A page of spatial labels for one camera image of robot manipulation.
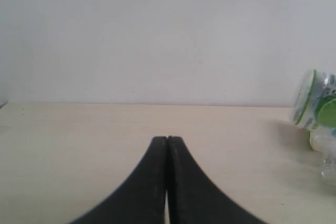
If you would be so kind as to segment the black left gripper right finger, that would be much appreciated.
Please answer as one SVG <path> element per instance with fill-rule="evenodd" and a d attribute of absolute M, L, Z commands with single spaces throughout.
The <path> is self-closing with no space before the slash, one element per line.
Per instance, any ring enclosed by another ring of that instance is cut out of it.
<path fill-rule="evenodd" d="M 226 196 L 202 171 L 183 139 L 168 137 L 166 191 L 170 223 L 264 223 Z"/>

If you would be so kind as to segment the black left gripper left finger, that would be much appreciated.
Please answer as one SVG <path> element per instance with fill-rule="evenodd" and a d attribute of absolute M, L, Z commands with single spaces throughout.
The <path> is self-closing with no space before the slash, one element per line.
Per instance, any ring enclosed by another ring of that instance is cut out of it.
<path fill-rule="evenodd" d="M 152 139 L 128 178 L 72 223 L 165 223 L 167 137 Z"/>

